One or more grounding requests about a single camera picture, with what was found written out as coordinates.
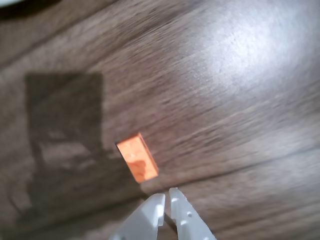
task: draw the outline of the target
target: white plastic tweezers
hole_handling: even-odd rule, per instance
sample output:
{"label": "white plastic tweezers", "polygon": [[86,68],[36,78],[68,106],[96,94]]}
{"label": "white plastic tweezers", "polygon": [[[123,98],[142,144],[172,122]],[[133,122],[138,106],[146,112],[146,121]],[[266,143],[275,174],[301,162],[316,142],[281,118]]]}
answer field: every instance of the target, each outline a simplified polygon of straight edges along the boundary
{"label": "white plastic tweezers", "polygon": [[[175,221],[179,240],[217,240],[180,190],[173,187],[169,193],[171,218]],[[165,199],[162,193],[149,197],[109,240],[156,240],[158,227],[164,224]]]}

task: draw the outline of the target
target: wooden floor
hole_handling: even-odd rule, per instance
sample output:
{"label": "wooden floor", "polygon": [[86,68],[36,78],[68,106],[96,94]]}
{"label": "wooden floor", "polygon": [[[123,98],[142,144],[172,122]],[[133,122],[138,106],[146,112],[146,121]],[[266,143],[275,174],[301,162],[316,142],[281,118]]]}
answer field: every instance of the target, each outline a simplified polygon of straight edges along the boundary
{"label": "wooden floor", "polygon": [[[142,184],[115,147],[138,132]],[[170,187],[218,240],[320,238],[320,1],[0,9],[0,239],[105,240]]]}

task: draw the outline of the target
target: orange rectangular block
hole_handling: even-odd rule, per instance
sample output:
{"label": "orange rectangular block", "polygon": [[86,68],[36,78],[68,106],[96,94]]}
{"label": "orange rectangular block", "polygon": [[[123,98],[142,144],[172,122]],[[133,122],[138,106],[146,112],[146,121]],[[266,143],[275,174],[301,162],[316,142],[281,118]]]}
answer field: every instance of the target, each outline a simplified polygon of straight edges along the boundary
{"label": "orange rectangular block", "polygon": [[117,144],[138,183],[158,176],[158,167],[140,133]]}

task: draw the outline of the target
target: orange plastic piece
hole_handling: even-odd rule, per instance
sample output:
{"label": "orange plastic piece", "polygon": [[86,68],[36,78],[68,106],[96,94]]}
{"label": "orange plastic piece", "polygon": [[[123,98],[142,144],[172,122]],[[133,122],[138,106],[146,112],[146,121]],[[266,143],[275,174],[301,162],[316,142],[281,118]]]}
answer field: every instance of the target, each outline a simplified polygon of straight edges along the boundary
{"label": "orange plastic piece", "polygon": [[117,144],[138,183],[158,176],[159,169],[140,133]]}

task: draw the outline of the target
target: white object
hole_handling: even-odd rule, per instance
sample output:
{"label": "white object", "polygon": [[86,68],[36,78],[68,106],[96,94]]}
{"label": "white object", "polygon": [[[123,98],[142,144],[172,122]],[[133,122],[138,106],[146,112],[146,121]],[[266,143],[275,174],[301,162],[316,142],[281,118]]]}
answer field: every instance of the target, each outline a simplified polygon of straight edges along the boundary
{"label": "white object", "polygon": [[156,193],[145,200],[109,240],[156,240],[164,224],[166,196]]}
{"label": "white object", "polygon": [[[175,220],[178,240],[217,240],[181,191],[174,187],[169,193],[171,218]],[[109,240],[156,240],[158,226],[164,224],[165,198],[160,193],[149,197]]]}
{"label": "white object", "polygon": [[6,7],[11,4],[15,4],[18,2],[22,2],[22,1],[24,1],[24,0],[0,0],[0,7]]}
{"label": "white object", "polygon": [[209,227],[178,188],[170,188],[171,218],[179,240],[217,240]]}

